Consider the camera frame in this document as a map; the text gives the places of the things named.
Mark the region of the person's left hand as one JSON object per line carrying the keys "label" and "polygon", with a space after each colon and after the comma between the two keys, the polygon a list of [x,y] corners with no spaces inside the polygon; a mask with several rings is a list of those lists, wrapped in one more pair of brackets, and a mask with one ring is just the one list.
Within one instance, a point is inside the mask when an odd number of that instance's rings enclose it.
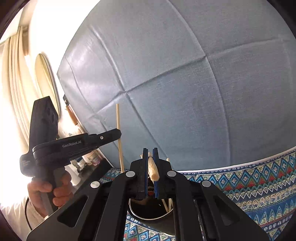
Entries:
{"label": "person's left hand", "polygon": [[38,178],[33,178],[28,184],[29,199],[41,217],[45,218],[48,216],[48,211],[46,211],[46,208],[44,207],[41,194],[52,192],[54,195],[52,202],[56,207],[60,208],[74,196],[72,193],[73,185],[71,179],[71,175],[65,171],[61,178],[62,185],[55,189],[53,189],[53,186],[49,182],[42,181]]}

